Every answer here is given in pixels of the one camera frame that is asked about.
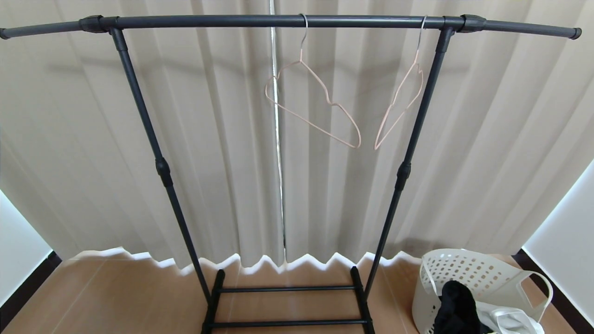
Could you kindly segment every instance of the wire hanger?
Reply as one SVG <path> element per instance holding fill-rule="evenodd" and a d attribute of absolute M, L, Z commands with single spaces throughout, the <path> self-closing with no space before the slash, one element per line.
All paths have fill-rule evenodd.
<path fill-rule="evenodd" d="M 328 94 L 328 88 L 326 88 L 326 85 L 324 84 L 324 82 L 322 81 L 322 79 L 320 79 L 320 77 L 309 67 L 307 66 L 307 64 L 303 61 L 303 44 L 305 42 L 305 39 L 307 38 L 307 30 L 308 30 L 308 22 L 307 22 L 307 16 L 305 16 L 305 14 L 300 14 L 301 16 L 303 16 L 304 20 L 305 20 L 305 34 L 303 35 L 303 39 L 301 40 L 301 47 L 299 48 L 299 60 L 292 62 L 288 65 L 285 65 L 283 68 L 280 69 L 280 71 L 278 72 L 278 74 L 276 76 L 272 76 L 268 79 L 268 82 L 266 82 L 266 86 L 264 86 L 264 95 L 266 95 L 266 98 L 274 103 L 275 105 L 277 105 L 280 109 L 290 112 L 291 114 L 293 114 L 294 116 L 297 116 L 299 119 L 301 119 L 303 122 L 306 122 L 307 124 L 311 125 L 312 127 L 322 131 L 323 133 L 327 134 L 328 136 L 330 136 L 331 138 L 334 138 L 336 140 L 338 140 L 339 142 L 352 147 L 354 149 L 358 148 L 361 146 L 361 132 L 359 131 L 359 127 L 357 126 L 357 124 L 355 123 L 355 121 L 353 120 L 352 116 L 349 114 L 348 111 L 346 111 L 346 109 L 339 103 L 334 103 L 332 101 L 330 101 L 330 95 Z M 322 86 L 322 89 L 324 89 L 324 93 L 326 94 L 326 103 L 328 103 L 330 106 L 336 106 L 338 108 L 340 108 L 340 110 L 342 110 L 342 112 L 345 113 L 345 115 L 349 118 L 351 124 L 353 124 L 353 126 L 355 127 L 355 129 L 357 130 L 357 136 L 359 137 L 359 142 L 357 145 L 353 145 L 351 143 L 347 143 L 346 141 L 336 137 L 335 135 L 329 133 L 328 131 L 320 128 L 319 126 L 313 124 L 312 122 L 310 122 L 309 120 L 305 119 L 304 117 L 299 116 L 298 114 L 288 110 L 287 108 L 285 108 L 284 106 L 282 106 L 281 104 L 279 104 L 278 102 L 274 101 L 273 99 L 270 98 L 270 96 L 268 95 L 268 86 L 270 85 L 270 83 L 273 81 L 273 79 L 279 80 L 280 79 L 280 75 L 281 73 L 286 70 L 287 68 L 293 66 L 293 65 L 298 65 L 301 64 L 303 65 L 303 67 L 305 67 L 305 69 L 314 76 L 314 78 L 320 83 L 320 85 Z"/>
<path fill-rule="evenodd" d="M 423 89 L 424 78 L 423 78 L 423 70 L 421 69 L 421 65 L 419 64 L 419 48 L 421 47 L 421 34 L 423 33 L 423 29 L 425 28 L 425 20 L 426 19 L 427 19 L 427 15 L 424 16 L 423 22 L 421 22 L 421 29 L 419 30 L 419 41 L 416 44 L 415 60 L 412 62 L 412 65 L 410 66 L 408 72 L 406 72 L 406 75 L 405 75 L 404 79 L 402 79 L 402 82 L 400 82 L 400 85 L 398 85 L 398 89 L 396 89 L 394 98 L 392 99 L 391 104 L 388 106 L 388 109 L 386 109 L 386 113 L 384 114 L 384 119 L 382 119 L 382 121 L 381 121 L 380 129 L 377 131 L 377 136 L 375 137 L 375 146 L 374 146 L 375 150 L 380 148 L 381 143 L 383 143 L 384 139 L 386 139 L 386 137 L 388 137 L 388 134 L 390 133 L 390 131 L 392 131 L 392 129 L 396 126 L 398 121 L 400 121 L 400 119 L 402 118 L 402 115 L 404 115 L 405 112 L 408 111 L 410 106 L 417 100 L 419 95 L 421 95 L 421 90 Z M 400 116 L 398 116 L 398 118 L 396 118 L 396 121 L 394 121 L 394 124 L 392 124 L 390 129 L 388 129 L 388 131 L 386 132 L 384 137 L 380 140 L 381 131 L 384 129 L 384 125 L 386 124 L 386 120 L 388 119 L 388 115 L 390 114 L 392 107 L 396 104 L 396 98 L 398 97 L 398 93 L 400 92 L 402 85 L 404 85 L 406 79 L 408 78 L 410 72 L 412 72 L 412 69 L 415 67 L 415 65 L 417 66 L 417 73 L 421 75 L 421 86 L 419 87 L 419 91 L 417 92 L 415 97 L 412 99 L 412 101 L 410 101 L 410 103 L 406 106 L 406 108 L 400 114 Z"/>

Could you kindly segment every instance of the laundry basket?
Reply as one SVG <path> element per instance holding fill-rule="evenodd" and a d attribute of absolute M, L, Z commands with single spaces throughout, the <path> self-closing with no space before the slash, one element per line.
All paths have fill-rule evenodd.
<path fill-rule="evenodd" d="M 540 276 L 548 288 L 547 299 L 536 307 L 532 307 L 521 286 L 530 275 Z M 541 320 L 552 300 L 551 284 L 539 273 L 518 269 L 473 251 L 430 251 L 422 258 L 412 304 L 412 316 L 421 334 L 433 334 L 433 322 L 441 306 L 438 296 L 444 284 L 452 280 L 466 285 L 477 301 L 519 308 L 536 321 Z"/>

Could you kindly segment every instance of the black garment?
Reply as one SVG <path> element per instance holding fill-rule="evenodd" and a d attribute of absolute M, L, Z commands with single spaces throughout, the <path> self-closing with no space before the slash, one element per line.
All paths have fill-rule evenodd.
<path fill-rule="evenodd" d="M 441 307 L 433 324 L 434 334 L 484 334 L 493 331 L 479 321 L 476 303 L 462 283 L 449 281 L 441 291 Z"/>

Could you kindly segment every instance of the dark brown baseboard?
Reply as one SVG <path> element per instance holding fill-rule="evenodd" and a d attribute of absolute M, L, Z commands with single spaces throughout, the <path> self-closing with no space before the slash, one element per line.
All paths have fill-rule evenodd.
<path fill-rule="evenodd" d="M 565 294 L 559 290 L 555 283 L 551 281 L 549 276 L 547 276 L 542 271 L 542 269 L 536 265 L 534 260 L 532 260 L 524 250 L 520 250 L 512 257 L 520 265 L 520 267 L 522 267 L 522 269 L 540 273 L 549 280 L 553 287 L 553 305 L 555 305 L 555 308 L 559 311 L 559 313 L 561 313 L 561 315 L 565 318 L 571 328 L 576 331 L 576 333 L 594 334 L 594 327 L 590 325 L 590 323 L 582 316 L 582 314 L 575 308 L 569 299 L 567 299 Z M 548 292 L 546 285 L 542 280 L 533 279 L 533 281 L 544 294 Z"/>
<path fill-rule="evenodd" d="M 51 252 L 48 257 L 33 271 L 31 275 L 18 287 L 10 298 L 0 306 L 0 333 L 8 326 L 8 323 L 14 318 L 23 306 L 39 289 L 41 284 L 51 275 L 54 269 L 62 260 L 55 252 Z"/>

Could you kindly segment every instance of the curtain fold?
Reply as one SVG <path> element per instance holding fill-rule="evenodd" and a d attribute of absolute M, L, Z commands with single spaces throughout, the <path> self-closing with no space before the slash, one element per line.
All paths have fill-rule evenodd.
<path fill-rule="evenodd" d="M 275 1 L 278 14 L 461 15 L 579 26 L 577 41 L 513 33 L 456 34 L 433 94 L 384 256 L 440 247 L 513 254 L 594 157 L 593 5 L 586 1 Z M 298 56 L 304 29 L 277 29 L 279 66 Z M 375 252 L 420 99 L 382 146 L 381 119 L 415 56 L 419 30 L 309 29 L 305 61 L 353 113 L 360 149 L 281 116 L 287 261 Z M 428 76 L 439 32 L 422 32 Z M 355 130 L 302 69 L 280 81 L 291 110 L 342 139 Z M 392 125 L 421 84 L 413 75 Z"/>
<path fill-rule="evenodd" d="M 3 26 L 92 14 L 268 14 L 262 1 L 2 3 Z M 270 29 L 126 30 L 197 253 L 284 260 Z M 3 41 L 0 187 L 63 258 L 124 246 L 190 263 L 113 41 Z"/>

